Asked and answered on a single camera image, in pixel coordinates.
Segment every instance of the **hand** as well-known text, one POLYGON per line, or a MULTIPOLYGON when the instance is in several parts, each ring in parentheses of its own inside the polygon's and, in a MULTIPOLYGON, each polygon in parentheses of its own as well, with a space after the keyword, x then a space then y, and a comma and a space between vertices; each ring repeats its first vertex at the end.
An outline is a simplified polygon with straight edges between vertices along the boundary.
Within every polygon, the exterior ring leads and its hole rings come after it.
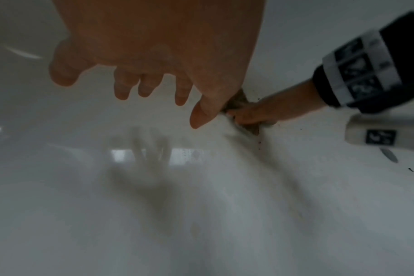
POLYGON ((258 103, 229 110, 227 114, 234 116, 236 124, 249 125, 293 119, 324 106, 325 103, 319 97, 313 82, 307 80, 286 91, 264 98, 258 103))
POLYGON ((148 97, 163 74, 176 76, 175 103, 192 84, 202 93, 190 123, 211 121, 243 83, 260 28, 263 0, 53 0, 69 29, 50 65, 73 85, 97 64, 116 66, 115 96, 137 85, 148 97))

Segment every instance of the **white wall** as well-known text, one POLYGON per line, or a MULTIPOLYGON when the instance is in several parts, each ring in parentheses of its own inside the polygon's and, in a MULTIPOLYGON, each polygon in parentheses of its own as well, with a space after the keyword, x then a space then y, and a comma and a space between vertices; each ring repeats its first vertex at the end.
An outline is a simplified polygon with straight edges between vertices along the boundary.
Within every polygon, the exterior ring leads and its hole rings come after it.
MULTIPOLYGON (((244 89, 296 84, 410 9, 270 1, 244 89)), ((224 117, 192 130, 199 94, 174 106, 171 77, 127 102, 110 68, 56 87, 46 68, 65 36, 50 1, 0 0, 0 276, 414 275, 414 152, 395 164, 348 145, 351 110, 258 139, 224 117)))

